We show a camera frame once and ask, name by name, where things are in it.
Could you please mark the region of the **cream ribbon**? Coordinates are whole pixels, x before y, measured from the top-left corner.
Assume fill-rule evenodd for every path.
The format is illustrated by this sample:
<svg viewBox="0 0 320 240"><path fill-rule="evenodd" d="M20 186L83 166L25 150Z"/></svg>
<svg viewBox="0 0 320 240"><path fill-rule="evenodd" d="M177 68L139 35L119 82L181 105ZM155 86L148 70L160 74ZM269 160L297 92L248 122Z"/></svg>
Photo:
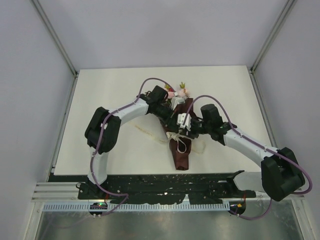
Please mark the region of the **cream ribbon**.
<svg viewBox="0 0 320 240"><path fill-rule="evenodd" d="M152 140L156 141L159 144L166 144L166 143L170 143L171 141L175 141L177 143L177 152L180 154L184 154L187 152L187 144L184 142L184 140L190 140L190 150L192 152L195 152L196 154L202 155L205 152L206 149L206 143L203 140L196 140L195 141L195 145L192 144L193 140L180 135L179 133L174 133L174 132L165 132L165 138L161 138L156 136L155 134L147 131L144 128L141 128L140 126L129 122L129 125L135 127L136 129L138 129L140 132L148 135L148 137L150 137Z"/></svg>

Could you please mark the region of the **red wrapping paper sheet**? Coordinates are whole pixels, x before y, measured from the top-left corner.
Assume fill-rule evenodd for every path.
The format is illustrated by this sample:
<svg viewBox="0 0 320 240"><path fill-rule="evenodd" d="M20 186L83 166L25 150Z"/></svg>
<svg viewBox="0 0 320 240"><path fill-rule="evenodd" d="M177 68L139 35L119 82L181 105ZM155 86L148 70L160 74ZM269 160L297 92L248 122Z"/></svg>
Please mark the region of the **red wrapping paper sheet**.
<svg viewBox="0 0 320 240"><path fill-rule="evenodd" d="M193 98L187 98L185 103L178 104L174 111L177 114L186 113L191 105ZM174 136L169 138L169 149L172 153L175 169L178 171L186 171L189 169L189 154L192 148L192 141L182 136Z"/></svg>

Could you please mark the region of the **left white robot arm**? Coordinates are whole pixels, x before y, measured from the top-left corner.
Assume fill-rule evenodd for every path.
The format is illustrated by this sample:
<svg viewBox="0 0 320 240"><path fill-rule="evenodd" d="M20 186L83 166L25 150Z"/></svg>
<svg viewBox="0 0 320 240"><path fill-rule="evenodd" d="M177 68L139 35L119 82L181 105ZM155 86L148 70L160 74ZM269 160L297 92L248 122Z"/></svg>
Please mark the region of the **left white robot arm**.
<svg viewBox="0 0 320 240"><path fill-rule="evenodd" d="M84 136L90 147L91 160L86 185L87 193L102 199L107 193L104 183L107 180L107 161L109 152L115 147L120 128L129 121L152 114L159 118L173 132L178 132L178 113L166 104L169 93L155 86L152 91L138 93L136 99L114 110L99 107L94 112Z"/></svg>

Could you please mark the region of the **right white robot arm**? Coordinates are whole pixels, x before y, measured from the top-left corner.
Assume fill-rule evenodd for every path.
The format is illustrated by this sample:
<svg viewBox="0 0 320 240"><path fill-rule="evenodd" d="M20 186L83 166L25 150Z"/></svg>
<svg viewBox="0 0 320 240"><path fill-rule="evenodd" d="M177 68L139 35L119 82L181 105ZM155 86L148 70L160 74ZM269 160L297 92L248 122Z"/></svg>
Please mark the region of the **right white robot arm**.
<svg viewBox="0 0 320 240"><path fill-rule="evenodd" d="M189 137L208 134L220 144L238 151L254 162L259 172L241 171L226 185L231 197L245 190L266 193L272 200L281 201L296 193L306 180L292 150L263 145L251 138L236 125L224 122L214 104L201 107L201 118L188 112L179 115L177 124Z"/></svg>

